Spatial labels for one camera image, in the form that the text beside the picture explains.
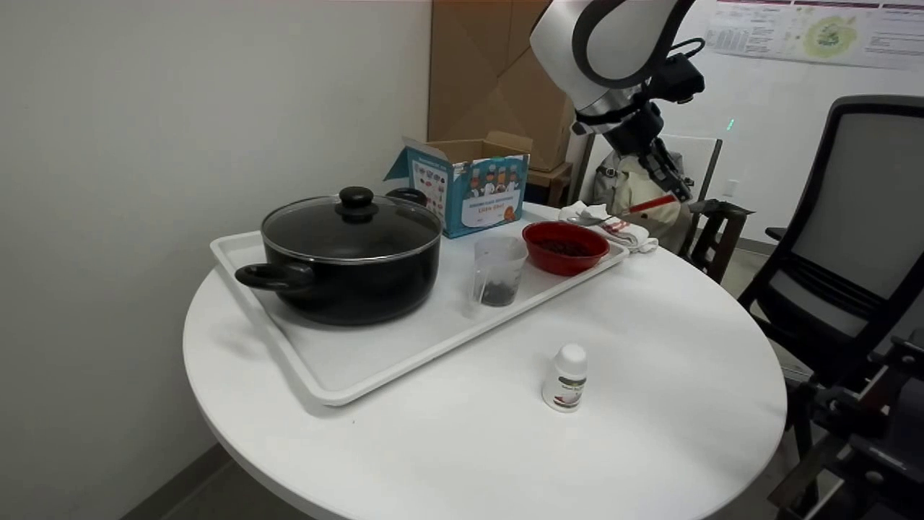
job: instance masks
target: pot lid knob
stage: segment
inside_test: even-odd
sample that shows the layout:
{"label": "pot lid knob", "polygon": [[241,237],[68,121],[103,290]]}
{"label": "pot lid knob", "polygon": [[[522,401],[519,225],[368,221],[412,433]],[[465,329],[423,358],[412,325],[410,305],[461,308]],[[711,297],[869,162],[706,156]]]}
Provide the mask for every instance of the pot lid knob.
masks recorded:
{"label": "pot lid knob", "polygon": [[360,188],[360,185],[344,188],[344,192],[340,192],[340,206],[344,206],[345,211],[368,208],[368,206],[373,206],[373,192],[368,192],[368,188]]}

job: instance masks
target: white wall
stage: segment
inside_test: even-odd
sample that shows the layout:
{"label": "white wall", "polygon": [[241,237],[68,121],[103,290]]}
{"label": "white wall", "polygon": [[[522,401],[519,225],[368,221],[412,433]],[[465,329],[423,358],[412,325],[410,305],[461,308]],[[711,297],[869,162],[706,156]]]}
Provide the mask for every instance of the white wall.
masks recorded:
{"label": "white wall", "polygon": [[[712,6],[715,0],[696,0],[677,42],[706,35]],[[683,140],[689,147],[724,140],[711,195],[754,211],[744,230],[750,241],[764,241],[764,225],[790,221],[835,98],[852,92],[924,95],[924,59],[906,71],[856,71],[703,50],[692,65],[703,72],[706,92],[692,105],[660,105],[663,137],[677,147]]]}
{"label": "white wall", "polygon": [[0,517],[117,517],[198,456],[208,241],[380,179],[423,95],[423,0],[0,0]]}

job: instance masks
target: round white table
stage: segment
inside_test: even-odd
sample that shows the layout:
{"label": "round white table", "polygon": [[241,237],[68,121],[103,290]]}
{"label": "round white table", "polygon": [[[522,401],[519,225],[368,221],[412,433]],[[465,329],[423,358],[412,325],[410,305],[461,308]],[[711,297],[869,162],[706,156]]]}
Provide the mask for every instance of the round white table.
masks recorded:
{"label": "round white table", "polygon": [[[568,341],[592,368],[579,410],[558,414],[539,383]],[[706,517],[764,468],[786,423],[760,326],[660,250],[350,407],[317,404],[211,271],[185,371],[215,440],[311,517]]]}

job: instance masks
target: blue box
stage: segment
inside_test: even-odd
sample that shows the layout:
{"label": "blue box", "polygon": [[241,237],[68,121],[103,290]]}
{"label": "blue box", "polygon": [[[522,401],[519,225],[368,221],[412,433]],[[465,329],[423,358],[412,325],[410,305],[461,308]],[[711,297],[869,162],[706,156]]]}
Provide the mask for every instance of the blue box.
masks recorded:
{"label": "blue box", "polygon": [[400,179],[441,215],[445,237],[522,217],[530,140],[487,134],[458,143],[406,143],[387,179]]}

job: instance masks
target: paper on whiteboard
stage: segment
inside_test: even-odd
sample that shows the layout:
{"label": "paper on whiteboard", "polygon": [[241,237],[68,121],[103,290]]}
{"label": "paper on whiteboard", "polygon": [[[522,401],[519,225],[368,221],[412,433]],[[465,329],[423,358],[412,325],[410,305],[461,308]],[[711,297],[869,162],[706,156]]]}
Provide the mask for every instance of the paper on whiteboard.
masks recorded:
{"label": "paper on whiteboard", "polygon": [[924,0],[719,0],[706,42],[727,55],[903,68],[924,61]]}

